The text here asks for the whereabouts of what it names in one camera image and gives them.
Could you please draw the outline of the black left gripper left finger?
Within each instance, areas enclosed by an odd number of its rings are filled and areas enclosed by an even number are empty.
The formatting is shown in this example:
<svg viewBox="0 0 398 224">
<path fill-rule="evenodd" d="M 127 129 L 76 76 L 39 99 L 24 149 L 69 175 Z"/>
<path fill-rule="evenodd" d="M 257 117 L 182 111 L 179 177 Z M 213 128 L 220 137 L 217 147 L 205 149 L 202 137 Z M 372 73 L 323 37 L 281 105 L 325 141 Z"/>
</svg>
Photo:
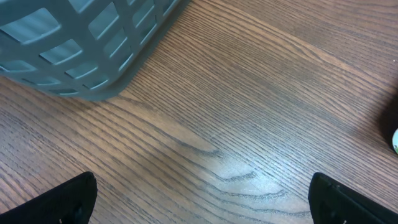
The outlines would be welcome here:
<svg viewBox="0 0 398 224">
<path fill-rule="evenodd" d="M 84 172 L 1 214 L 1 224 L 88 224 L 97 198 L 92 172 Z"/>
</svg>

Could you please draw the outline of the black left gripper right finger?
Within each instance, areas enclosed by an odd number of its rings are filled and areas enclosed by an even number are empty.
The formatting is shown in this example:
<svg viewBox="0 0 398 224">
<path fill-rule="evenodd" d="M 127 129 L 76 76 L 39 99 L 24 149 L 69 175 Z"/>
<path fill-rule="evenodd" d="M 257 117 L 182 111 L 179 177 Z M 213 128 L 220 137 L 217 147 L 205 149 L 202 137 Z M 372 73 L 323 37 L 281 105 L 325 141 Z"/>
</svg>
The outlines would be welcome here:
<svg viewBox="0 0 398 224">
<path fill-rule="evenodd" d="M 397 224 L 397 213 L 321 173 L 314 173 L 308 202 L 314 224 Z"/>
</svg>

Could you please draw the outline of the grey plastic shopping basket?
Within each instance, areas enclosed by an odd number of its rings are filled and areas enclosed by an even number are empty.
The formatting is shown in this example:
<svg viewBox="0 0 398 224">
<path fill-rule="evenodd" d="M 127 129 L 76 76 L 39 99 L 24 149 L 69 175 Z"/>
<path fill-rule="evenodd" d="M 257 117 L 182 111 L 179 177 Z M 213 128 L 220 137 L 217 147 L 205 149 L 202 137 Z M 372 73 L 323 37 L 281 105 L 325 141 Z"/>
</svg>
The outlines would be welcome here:
<svg viewBox="0 0 398 224">
<path fill-rule="evenodd" d="M 1 2 L 1 76 L 96 101 L 122 92 L 188 0 Z"/>
</svg>

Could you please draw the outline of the cup noodles container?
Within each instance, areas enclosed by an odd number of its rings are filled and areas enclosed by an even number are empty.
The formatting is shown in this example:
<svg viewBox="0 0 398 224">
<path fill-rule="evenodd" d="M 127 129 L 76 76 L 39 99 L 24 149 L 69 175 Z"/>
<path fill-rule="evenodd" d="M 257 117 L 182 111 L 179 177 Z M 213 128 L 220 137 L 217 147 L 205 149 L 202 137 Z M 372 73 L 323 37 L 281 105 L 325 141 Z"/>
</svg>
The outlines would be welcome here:
<svg viewBox="0 0 398 224">
<path fill-rule="evenodd" d="M 398 154 L 398 129 L 396 129 L 392 135 L 392 148 L 396 154 Z"/>
</svg>

